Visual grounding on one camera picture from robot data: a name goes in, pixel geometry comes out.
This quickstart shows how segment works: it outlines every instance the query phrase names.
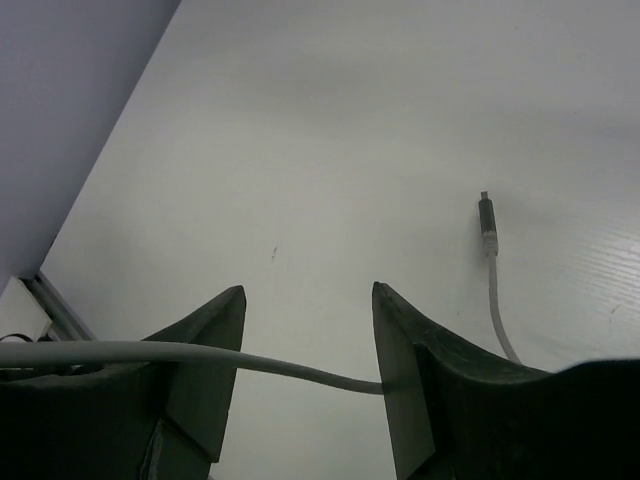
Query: cord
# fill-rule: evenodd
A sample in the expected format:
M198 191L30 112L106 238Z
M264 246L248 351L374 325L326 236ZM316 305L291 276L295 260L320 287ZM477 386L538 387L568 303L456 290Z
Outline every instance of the cord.
M480 197L478 209L480 211L480 228L482 230L482 248L489 263L489 311L491 312L493 329L507 358L513 363L522 365L520 358L518 358L518 355L516 355L515 350L511 346L511 342L509 342L509 337L504 330L502 317L500 316L500 305L498 303L498 265L496 260L498 256L498 231L496 229L496 219L493 212L493 202L489 199L487 192L482 192Z
M218 362L235 368L299 378L350 392L381 395L382 385L248 353L171 342L43 342L0 345L0 369L132 362Z

